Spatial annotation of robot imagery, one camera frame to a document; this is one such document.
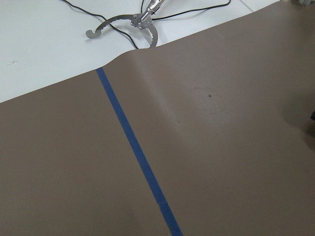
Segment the metal stand with green tip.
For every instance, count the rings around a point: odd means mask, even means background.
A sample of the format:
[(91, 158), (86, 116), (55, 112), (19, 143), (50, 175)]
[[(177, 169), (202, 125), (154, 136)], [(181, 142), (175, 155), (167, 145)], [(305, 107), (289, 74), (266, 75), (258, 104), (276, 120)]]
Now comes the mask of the metal stand with green tip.
[(152, 40), (150, 42), (150, 48), (155, 47), (158, 43), (158, 31), (156, 27), (153, 25), (153, 20), (151, 18), (157, 10), (161, 7), (164, 3), (163, 0), (152, 0), (148, 4), (144, 13), (137, 13), (137, 14), (125, 14), (125, 15), (118, 15), (112, 18), (105, 20), (101, 23), (95, 31), (88, 30), (86, 31), (86, 36), (89, 39), (97, 38), (101, 36), (101, 31), (114, 21), (118, 20), (130, 20), (130, 25), (133, 27), (138, 28), (139, 30), (148, 29), (152, 35)]

